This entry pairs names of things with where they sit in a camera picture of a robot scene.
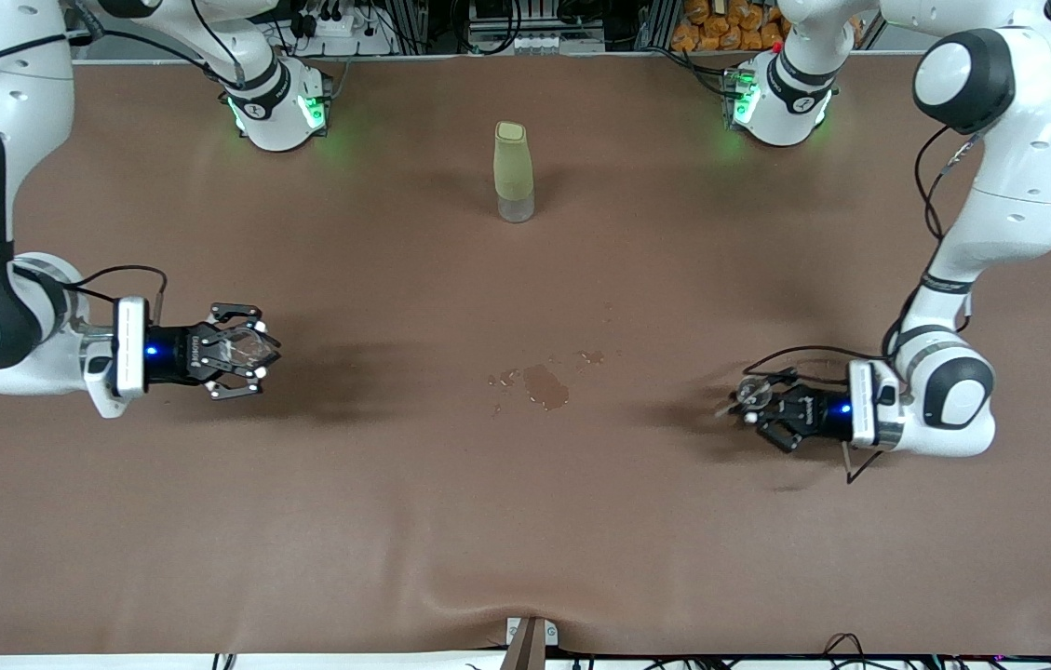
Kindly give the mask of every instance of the brown table surface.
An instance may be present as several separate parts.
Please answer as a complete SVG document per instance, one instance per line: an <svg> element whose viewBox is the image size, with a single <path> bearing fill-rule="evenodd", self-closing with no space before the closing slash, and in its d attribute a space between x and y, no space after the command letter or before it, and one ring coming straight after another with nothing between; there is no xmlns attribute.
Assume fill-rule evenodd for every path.
<svg viewBox="0 0 1051 670"><path fill-rule="evenodd" d="M263 398L157 387L118 421L0 398L0 653L477 648L519 614L600 653L1051 653L1051 255L976 286L983 456L845 487L834 446L705 419L766 352L874 349L916 283L915 62L853 59L792 149L660 59L355 64L283 156L189 68L80 68L19 249L154 263L171 323L260 304L286 358ZM526 225L495 216L500 119Z"/></svg>

